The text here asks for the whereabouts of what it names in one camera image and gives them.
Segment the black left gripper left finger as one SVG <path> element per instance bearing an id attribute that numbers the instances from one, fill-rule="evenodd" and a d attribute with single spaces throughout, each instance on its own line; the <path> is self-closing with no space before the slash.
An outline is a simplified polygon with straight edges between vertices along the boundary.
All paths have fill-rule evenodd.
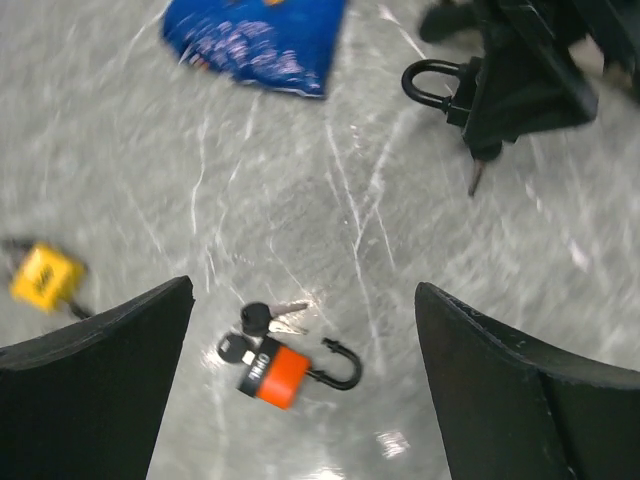
<path id="1" fill-rule="evenodd" d="M 176 277 L 2 348 L 2 478 L 145 478 L 194 303 Z"/>

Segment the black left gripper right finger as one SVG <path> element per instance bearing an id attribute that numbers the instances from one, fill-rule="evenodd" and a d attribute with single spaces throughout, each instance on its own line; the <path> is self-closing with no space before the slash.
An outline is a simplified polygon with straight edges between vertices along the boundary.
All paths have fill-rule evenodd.
<path id="1" fill-rule="evenodd" d="M 454 479 L 636 479 L 639 374 L 415 291 L 420 348 Z"/>

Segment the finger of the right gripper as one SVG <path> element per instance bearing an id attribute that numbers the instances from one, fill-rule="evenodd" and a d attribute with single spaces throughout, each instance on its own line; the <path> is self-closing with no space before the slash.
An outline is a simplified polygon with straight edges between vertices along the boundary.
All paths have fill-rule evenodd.
<path id="1" fill-rule="evenodd" d="M 463 129 L 474 148 L 592 122 L 597 95 L 569 53 L 586 27 L 571 1 L 474 1 L 484 57 Z"/>

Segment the black padlock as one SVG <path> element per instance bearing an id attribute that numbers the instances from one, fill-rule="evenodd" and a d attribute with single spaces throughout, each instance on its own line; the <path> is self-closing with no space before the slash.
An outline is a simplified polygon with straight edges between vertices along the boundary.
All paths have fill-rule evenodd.
<path id="1" fill-rule="evenodd" d="M 480 57 L 472 57 L 467 63 L 461 64 L 437 59 L 419 60 L 404 70 L 401 86 L 411 100 L 441 111 L 448 124 L 464 129 L 472 110 L 481 66 Z M 424 91 L 414 85 L 415 77 L 424 73 L 453 77 L 457 80 L 457 88 L 448 96 Z"/>

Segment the orange padlock key bunch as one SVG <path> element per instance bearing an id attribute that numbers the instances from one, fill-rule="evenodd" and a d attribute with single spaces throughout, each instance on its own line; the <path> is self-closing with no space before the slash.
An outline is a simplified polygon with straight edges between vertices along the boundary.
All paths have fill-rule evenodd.
<path id="1" fill-rule="evenodd" d="M 216 347 L 218 356 L 228 364 L 250 365 L 257 353 L 258 343 L 269 334 L 283 333 L 305 335 L 308 331 L 295 326 L 284 316 L 304 311 L 306 302 L 269 305 L 263 302 L 251 302 L 240 311 L 240 328 L 227 332 Z"/>

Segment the orange padlock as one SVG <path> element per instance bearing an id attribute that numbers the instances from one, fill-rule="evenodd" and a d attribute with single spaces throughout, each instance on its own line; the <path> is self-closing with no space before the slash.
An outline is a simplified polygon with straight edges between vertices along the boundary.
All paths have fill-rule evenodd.
<path id="1" fill-rule="evenodd" d="M 338 379 L 313 367 L 311 359 L 279 340 L 266 337 L 240 379 L 237 389 L 280 409 L 289 409 L 306 378 L 338 391 L 355 388 L 363 374 L 360 357 L 338 340 L 323 338 L 322 344 L 333 354 L 347 359 L 352 366 L 349 378 Z"/>

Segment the black padlock key bunch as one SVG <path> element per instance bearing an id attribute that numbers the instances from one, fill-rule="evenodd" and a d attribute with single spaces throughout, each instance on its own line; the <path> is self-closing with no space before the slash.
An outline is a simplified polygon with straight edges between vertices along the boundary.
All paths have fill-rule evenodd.
<path id="1" fill-rule="evenodd" d="M 498 142 L 488 146 L 468 146 L 473 159 L 473 174 L 468 186 L 467 194 L 473 198 L 484 173 L 485 167 L 496 160 L 502 153 L 503 143 Z"/>

